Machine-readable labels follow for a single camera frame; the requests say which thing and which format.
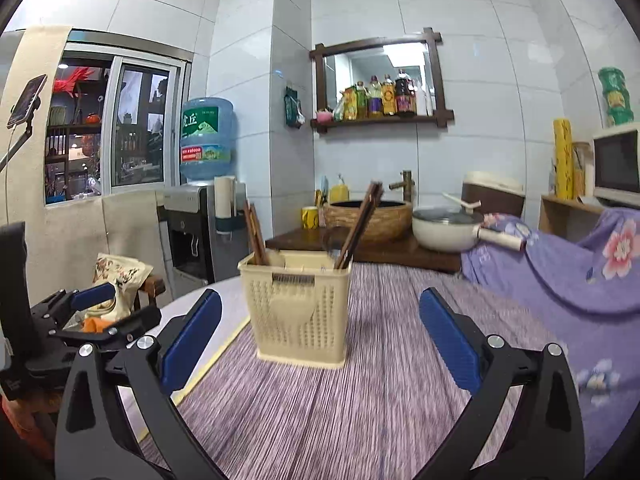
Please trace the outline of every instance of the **cable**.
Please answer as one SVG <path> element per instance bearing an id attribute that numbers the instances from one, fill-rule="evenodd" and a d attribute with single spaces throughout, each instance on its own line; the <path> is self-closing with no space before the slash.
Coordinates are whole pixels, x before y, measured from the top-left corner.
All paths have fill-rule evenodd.
<path id="1" fill-rule="evenodd" d="M 11 130 L 11 135 L 9 136 L 9 145 L 7 146 L 6 152 L 9 153 L 11 149 L 12 142 L 14 142 L 14 133 L 17 124 L 14 126 L 14 129 Z M 7 161 L 6 168 L 4 168 L 4 211 L 6 212 L 6 224 L 9 225 L 9 197 L 7 195 L 7 180 L 9 178 L 9 161 Z"/>

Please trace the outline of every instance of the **small pink bowl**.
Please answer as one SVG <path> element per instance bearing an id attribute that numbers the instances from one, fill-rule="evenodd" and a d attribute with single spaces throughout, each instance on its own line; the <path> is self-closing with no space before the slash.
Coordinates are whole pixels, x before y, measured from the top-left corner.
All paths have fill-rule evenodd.
<path id="1" fill-rule="evenodd" d="M 327 124 L 334 120 L 334 115 L 327 110 L 322 110 L 318 112 L 316 120 L 318 120 L 318 124 Z"/>

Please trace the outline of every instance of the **blue gripper pad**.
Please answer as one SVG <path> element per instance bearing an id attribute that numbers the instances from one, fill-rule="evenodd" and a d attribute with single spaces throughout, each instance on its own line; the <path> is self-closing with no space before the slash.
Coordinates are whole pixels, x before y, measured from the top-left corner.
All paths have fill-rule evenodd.
<path id="1" fill-rule="evenodd" d="M 447 306 L 431 289 L 420 295 L 420 320 L 440 352 L 457 386 L 471 395 L 482 384 L 478 354 L 459 329 Z"/>
<path id="2" fill-rule="evenodd" d="M 71 299 L 71 308 L 80 312 L 103 301 L 112 300 L 116 289 L 111 283 L 103 283 L 87 290 L 76 292 Z"/>
<path id="3" fill-rule="evenodd" d="M 220 295 L 207 289 L 185 316 L 184 327 L 164 353 L 160 377 L 165 394 L 184 388 L 221 318 Z"/>

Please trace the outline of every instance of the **phone mount arm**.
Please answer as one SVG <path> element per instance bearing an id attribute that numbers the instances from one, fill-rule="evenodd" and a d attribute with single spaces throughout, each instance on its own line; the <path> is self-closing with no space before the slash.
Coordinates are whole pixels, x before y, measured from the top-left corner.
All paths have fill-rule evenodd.
<path id="1" fill-rule="evenodd" d="M 20 139 L 18 139 L 18 141 L 9 149 L 9 151 L 6 152 L 6 155 L 2 158 L 2 160 L 0 160 L 0 173 L 2 173 L 9 161 L 14 158 L 14 155 L 18 153 L 18 150 L 20 150 L 22 145 L 27 142 L 27 140 L 29 140 L 29 137 L 31 137 L 31 135 L 33 134 L 31 121 L 33 121 L 34 111 L 36 111 L 38 108 L 40 108 L 40 98 L 36 97 L 33 104 L 33 110 L 29 114 L 29 117 L 27 117 L 27 129 L 20 136 Z"/>

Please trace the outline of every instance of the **purple floral blanket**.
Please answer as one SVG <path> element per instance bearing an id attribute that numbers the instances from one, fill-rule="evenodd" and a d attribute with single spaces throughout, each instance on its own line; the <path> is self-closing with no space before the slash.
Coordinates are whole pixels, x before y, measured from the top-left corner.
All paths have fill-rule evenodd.
<path id="1" fill-rule="evenodd" d="M 512 216 L 485 223 L 526 238 L 526 250 L 479 244 L 462 255 L 463 273 L 526 306 L 568 349 L 590 471 L 640 401 L 640 211 L 606 210 L 577 244 Z"/>

